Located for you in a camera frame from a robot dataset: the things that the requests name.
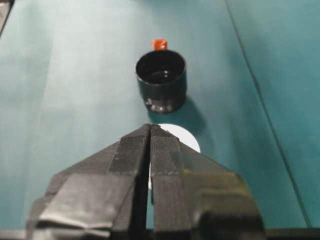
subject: black plastic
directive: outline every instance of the black plastic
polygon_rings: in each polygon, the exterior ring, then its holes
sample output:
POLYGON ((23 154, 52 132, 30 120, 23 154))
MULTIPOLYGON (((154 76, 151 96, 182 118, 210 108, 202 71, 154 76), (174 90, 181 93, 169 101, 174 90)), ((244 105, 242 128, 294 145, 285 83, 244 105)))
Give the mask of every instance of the black plastic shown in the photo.
POLYGON ((171 50, 151 51, 136 64, 135 73, 145 106, 158 114, 178 110, 186 100, 186 62, 171 50))

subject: white circle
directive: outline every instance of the white circle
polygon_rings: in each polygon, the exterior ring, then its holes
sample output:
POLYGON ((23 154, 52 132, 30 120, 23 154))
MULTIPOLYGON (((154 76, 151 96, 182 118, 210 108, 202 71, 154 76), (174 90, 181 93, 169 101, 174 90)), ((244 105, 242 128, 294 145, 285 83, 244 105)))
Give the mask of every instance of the white circle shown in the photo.
MULTIPOLYGON (((177 138, 179 138, 180 142, 187 145, 188 147, 192 148, 193 150, 197 151, 200 153, 200 146, 197 141, 197 139, 189 132, 187 129, 174 125, 174 124, 169 124, 169 123, 161 123, 159 126, 163 129, 171 133, 172 135, 175 135, 177 138)), ((149 189, 152 189, 152 184, 151 184, 151 164, 149 166, 149 183, 148 187, 149 189)))

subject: green tabletop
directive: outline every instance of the green tabletop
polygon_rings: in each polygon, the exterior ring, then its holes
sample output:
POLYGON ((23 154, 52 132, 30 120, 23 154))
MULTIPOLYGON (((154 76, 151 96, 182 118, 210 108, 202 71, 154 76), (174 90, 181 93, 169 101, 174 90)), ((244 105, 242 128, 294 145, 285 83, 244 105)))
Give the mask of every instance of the green tabletop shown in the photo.
POLYGON ((144 123, 188 129, 241 174, 266 227, 319 227, 319 10, 316 0, 17 0, 0 37, 0 228, 23 228, 53 174, 144 123), (187 101, 168 115, 146 110, 134 73, 159 37, 187 62, 187 101))

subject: red tab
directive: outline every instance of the red tab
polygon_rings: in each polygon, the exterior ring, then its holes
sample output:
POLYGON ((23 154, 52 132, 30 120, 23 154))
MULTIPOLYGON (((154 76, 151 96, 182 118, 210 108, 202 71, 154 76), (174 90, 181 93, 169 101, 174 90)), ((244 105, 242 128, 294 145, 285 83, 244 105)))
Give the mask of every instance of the red tab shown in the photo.
POLYGON ((154 51, 167 50, 168 42, 164 38, 157 38, 152 40, 152 48, 154 51))

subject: black cup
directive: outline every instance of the black cup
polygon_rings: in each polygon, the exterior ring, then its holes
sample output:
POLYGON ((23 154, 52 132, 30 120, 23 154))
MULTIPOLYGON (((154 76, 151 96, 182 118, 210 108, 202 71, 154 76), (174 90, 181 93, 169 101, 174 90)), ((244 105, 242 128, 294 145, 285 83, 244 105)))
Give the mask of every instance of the black cup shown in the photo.
POLYGON ((158 114, 179 109, 186 100, 186 62, 171 50, 151 51, 135 66, 140 94, 145 106, 158 114))

